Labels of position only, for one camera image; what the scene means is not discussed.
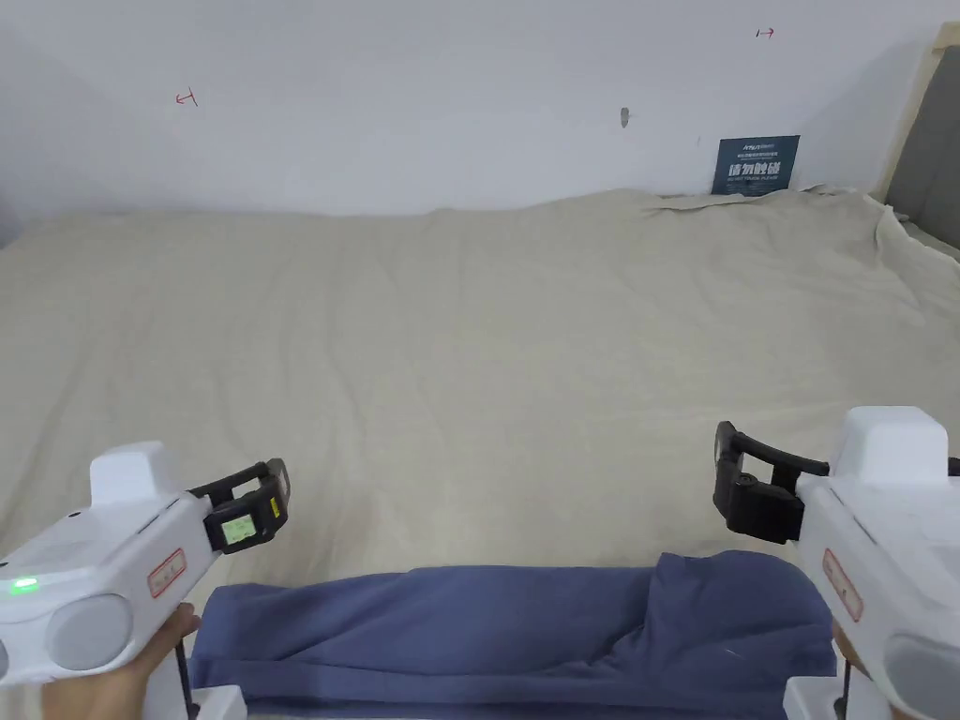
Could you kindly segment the person's left hand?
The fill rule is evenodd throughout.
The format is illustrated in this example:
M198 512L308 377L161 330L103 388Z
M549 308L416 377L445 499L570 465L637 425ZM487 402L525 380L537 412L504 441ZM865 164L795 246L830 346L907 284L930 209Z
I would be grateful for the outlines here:
M151 675L176 645L194 633L200 618L182 603L128 664L97 675L49 682L41 688L44 719L142 719Z

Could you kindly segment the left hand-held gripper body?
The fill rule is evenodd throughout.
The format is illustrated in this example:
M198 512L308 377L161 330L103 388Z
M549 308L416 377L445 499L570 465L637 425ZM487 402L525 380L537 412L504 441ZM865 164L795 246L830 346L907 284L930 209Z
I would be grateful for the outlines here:
M160 442L90 465L90 504L8 554L1 568L1 682L104 673L141 652L217 559L211 505Z

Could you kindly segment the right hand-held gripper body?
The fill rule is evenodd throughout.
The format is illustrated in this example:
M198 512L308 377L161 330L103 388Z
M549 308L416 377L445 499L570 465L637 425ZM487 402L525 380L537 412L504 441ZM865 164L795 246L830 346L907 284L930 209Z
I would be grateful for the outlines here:
M803 475L801 569L883 697L959 711L959 488L949 441L915 407L850 410L824 477Z

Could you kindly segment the person's right hand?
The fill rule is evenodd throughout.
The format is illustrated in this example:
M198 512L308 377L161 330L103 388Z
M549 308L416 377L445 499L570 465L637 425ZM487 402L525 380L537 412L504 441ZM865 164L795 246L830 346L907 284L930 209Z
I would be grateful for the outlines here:
M837 621L832 623L833 640L844 658L842 695L834 704L839 719L902 719L879 692L852 643Z

